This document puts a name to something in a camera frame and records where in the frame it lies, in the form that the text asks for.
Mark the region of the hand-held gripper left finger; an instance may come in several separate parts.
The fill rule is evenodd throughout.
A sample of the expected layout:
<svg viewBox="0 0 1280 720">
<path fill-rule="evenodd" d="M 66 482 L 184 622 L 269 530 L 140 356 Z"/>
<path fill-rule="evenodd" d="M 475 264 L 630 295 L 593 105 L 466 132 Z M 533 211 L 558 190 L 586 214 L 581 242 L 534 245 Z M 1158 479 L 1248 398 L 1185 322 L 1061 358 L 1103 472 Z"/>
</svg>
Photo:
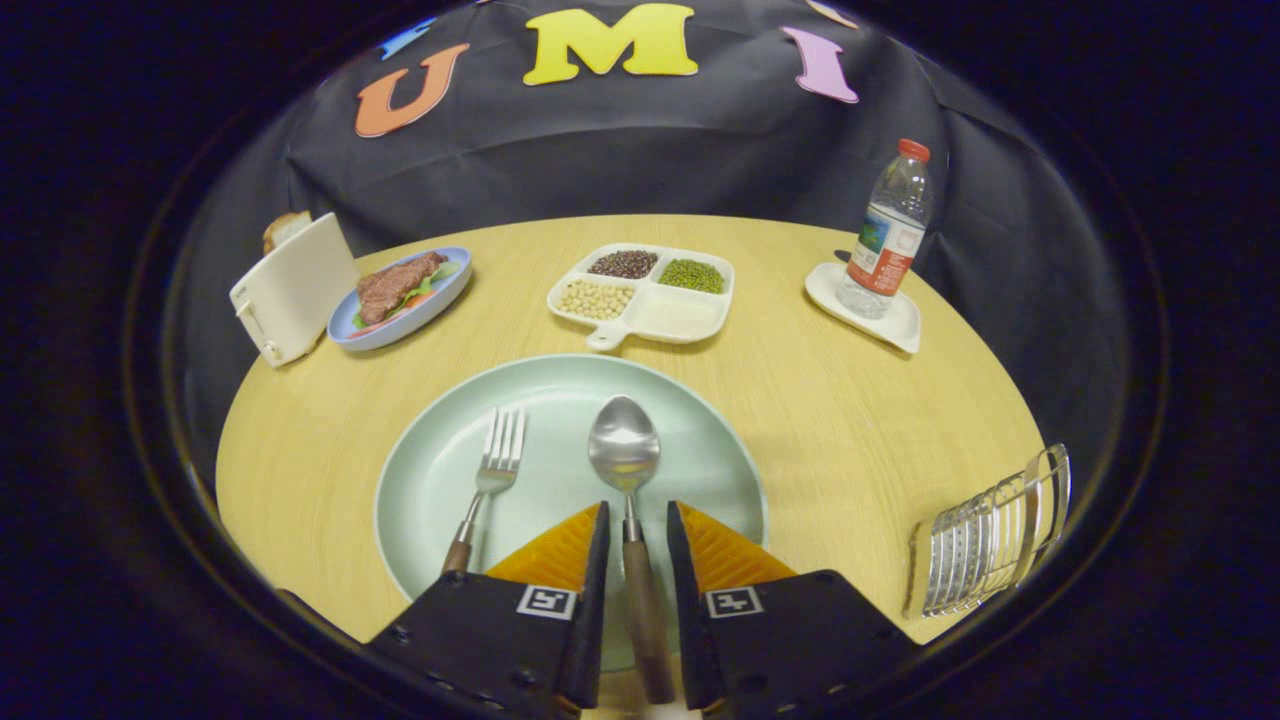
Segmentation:
<svg viewBox="0 0 1280 720">
<path fill-rule="evenodd" d="M 448 571 L 366 643 L 475 719 L 576 719 L 598 705 L 611 510 L 564 519 L 488 574 Z"/>
</svg>

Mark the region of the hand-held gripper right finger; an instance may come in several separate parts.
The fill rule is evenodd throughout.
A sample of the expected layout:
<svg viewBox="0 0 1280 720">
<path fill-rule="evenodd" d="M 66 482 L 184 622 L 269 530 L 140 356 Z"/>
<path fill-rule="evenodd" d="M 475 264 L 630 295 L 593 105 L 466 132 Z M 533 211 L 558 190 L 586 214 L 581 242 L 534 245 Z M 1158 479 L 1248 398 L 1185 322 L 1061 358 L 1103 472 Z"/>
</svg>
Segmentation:
<svg viewBox="0 0 1280 720">
<path fill-rule="evenodd" d="M 745 536 L 672 501 L 687 706 L 705 719 L 855 719 L 922 647 L 842 575 L 797 573 Z"/>
</svg>

